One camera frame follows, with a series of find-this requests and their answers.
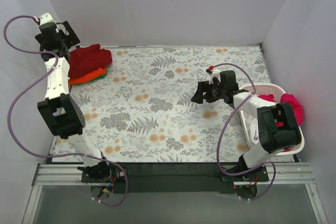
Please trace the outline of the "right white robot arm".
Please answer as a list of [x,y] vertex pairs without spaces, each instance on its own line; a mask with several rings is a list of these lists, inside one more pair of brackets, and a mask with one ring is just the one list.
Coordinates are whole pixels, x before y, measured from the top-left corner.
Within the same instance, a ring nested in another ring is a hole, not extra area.
[[257,169],[276,154],[301,144],[300,127],[289,103],[266,101],[254,92],[239,88],[232,70],[219,72],[209,67],[206,73],[210,80],[198,83],[192,102],[202,104],[223,100],[234,112],[243,111],[257,120],[258,143],[239,158],[235,167],[220,168],[223,174],[251,180]]

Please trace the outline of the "dark red t shirt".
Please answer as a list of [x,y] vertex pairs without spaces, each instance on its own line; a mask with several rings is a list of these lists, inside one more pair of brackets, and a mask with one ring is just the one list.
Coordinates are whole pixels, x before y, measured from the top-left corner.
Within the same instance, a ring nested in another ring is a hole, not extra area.
[[71,79],[77,79],[110,64],[112,64],[112,53],[102,49],[100,44],[81,47],[70,53],[68,76]]

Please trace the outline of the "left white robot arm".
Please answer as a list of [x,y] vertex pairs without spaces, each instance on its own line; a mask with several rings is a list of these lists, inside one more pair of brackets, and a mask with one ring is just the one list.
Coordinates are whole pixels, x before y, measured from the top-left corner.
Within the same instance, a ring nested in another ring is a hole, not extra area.
[[35,38],[45,67],[51,72],[45,98],[37,104],[38,111],[51,133],[66,140],[75,154],[81,155],[80,171],[91,179],[106,182],[112,170],[102,152],[88,139],[85,117],[69,93],[69,48],[78,44],[79,39],[67,22],[41,19],[38,24],[40,33]]

